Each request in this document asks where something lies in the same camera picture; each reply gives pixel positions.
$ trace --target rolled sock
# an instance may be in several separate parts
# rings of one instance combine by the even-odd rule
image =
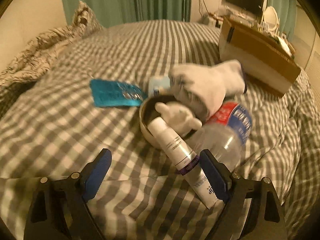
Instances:
[[[202,122],[217,112],[226,96],[246,92],[241,64],[237,60],[213,67],[175,65],[169,77],[174,97],[188,106]]]

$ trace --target bed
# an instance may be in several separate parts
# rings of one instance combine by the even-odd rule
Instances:
[[[92,78],[147,90],[174,64],[220,62],[220,30],[197,23],[145,21],[103,28],[79,3],[73,24],[39,35],[0,76],[0,217],[17,240],[41,177],[80,171],[102,148],[113,162],[88,207],[107,239],[204,239],[222,209],[207,209],[170,160],[143,138],[138,108],[96,108]],[[236,169],[273,181],[289,239],[320,189],[320,115],[304,71],[281,99],[249,83],[235,96],[253,130]],[[239,232],[245,218],[239,221]]]

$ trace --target bottle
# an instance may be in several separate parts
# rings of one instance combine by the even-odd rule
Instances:
[[[216,203],[217,197],[200,167],[199,155],[161,117],[152,120],[148,130],[204,205],[211,208]]]
[[[197,154],[210,150],[232,172],[240,163],[251,127],[249,112],[236,102],[226,102],[187,143]]]

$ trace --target tube cap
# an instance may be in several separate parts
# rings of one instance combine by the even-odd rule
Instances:
[[[148,130],[151,132],[153,137],[157,139],[158,135],[160,135],[163,131],[170,128],[167,123],[161,118],[157,117],[154,120],[152,120],[148,125]]]

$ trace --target metal screw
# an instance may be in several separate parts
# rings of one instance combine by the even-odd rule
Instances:
[[[241,176],[238,173],[232,173],[232,177],[234,177],[235,179],[239,179],[241,178]]]
[[[268,177],[264,177],[263,181],[267,184],[269,184],[271,182],[271,179],[269,179]]]
[[[74,172],[71,174],[71,178],[73,178],[73,179],[77,179],[77,178],[79,178],[79,176],[80,176],[79,172]]]
[[[40,182],[41,183],[46,183],[48,181],[48,178],[47,177],[43,177],[41,178]]]

